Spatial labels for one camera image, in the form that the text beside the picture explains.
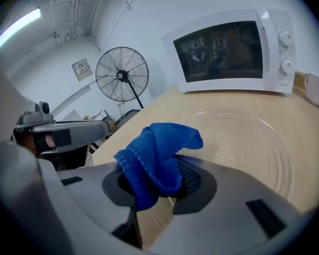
wooden countertop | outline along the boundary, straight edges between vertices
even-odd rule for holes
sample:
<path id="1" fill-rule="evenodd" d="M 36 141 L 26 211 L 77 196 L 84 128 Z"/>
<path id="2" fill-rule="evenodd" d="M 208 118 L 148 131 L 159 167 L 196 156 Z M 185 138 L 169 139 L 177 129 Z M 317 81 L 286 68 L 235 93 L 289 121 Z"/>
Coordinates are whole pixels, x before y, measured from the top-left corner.
<path id="1" fill-rule="evenodd" d="M 93 154 L 93 163 L 101 165 L 115 161 L 113 156 L 124 149 L 144 127 L 151 123 L 182 123 L 184 119 L 197 113 L 224 109 L 256 116 L 276 130 L 286 149 L 291 166 L 292 188 L 286 195 L 286 199 L 301 213 L 317 206 L 319 204 L 319 108 L 311 105 L 304 98 L 302 90 L 294 90 L 294 93 L 289 96 L 255 91 L 180 93 L 177 86 L 173 86 L 112 135 Z M 190 151 L 188 154 L 215 162 L 215 155 L 208 152 L 207 148 L 200 152 Z M 236 167 L 236 163 L 231 166 L 251 173 L 270 186 L 269 171 L 264 175 L 265 177 L 261 177 L 259 169 L 240 165 Z M 159 203 L 170 205 L 167 199 L 161 199 Z M 144 212 L 152 218 L 154 214 L 161 214 L 158 209 L 151 210 Z M 161 222 L 165 227 L 169 219 L 165 222 L 161 220 Z"/>

fan guard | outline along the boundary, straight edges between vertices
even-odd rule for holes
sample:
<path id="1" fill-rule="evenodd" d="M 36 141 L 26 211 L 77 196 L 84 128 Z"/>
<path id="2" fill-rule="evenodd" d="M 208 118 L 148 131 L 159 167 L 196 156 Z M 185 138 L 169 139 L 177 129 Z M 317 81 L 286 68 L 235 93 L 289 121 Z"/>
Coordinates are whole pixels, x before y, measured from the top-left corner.
<path id="1" fill-rule="evenodd" d="M 96 81 L 102 93 L 112 100 L 123 102 L 136 98 L 140 102 L 138 96 L 149 81 L 148 65 L 136 50 L 116 47 L 100 58 Z"/>

glass turntable plate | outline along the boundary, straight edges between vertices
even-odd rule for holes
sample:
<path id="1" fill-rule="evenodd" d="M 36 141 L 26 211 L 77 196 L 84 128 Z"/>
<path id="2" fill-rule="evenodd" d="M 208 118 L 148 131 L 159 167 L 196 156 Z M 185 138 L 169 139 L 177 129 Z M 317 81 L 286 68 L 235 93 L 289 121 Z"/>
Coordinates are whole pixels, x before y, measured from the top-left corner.
<path id="1" fill-rule="evenodd" d="M 242 170 L 288 197 L 292 183 L 288 153 L 265 121 L 233 110 L 218 110 L 195 114 L 181 124 L 198 129 L 204 147 L 182 149 L 179 154 Z"/>

microwave window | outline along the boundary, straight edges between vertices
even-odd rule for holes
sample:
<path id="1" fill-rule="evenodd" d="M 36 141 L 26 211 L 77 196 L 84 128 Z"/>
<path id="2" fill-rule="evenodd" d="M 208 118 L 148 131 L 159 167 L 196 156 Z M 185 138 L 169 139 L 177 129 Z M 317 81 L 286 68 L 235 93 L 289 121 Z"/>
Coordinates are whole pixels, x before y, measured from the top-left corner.
<path id="1" fill-rule="evenodd" d="M 263 78 L 260 36 L 255 21 L 205 28 L 174 41 L 186 82 Z"/>

electrical box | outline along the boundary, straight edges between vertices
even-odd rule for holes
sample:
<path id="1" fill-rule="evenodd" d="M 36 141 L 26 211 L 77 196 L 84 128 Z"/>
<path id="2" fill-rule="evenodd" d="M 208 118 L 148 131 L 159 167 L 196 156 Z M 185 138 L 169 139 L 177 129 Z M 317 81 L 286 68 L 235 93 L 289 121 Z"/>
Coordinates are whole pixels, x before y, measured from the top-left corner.
<path id="1" fill-rule="evenodd" d="M 93 74 L 86 58 L 72 64 L 72 68 L 79 81 L 82 81 L 83 79 Z"/>

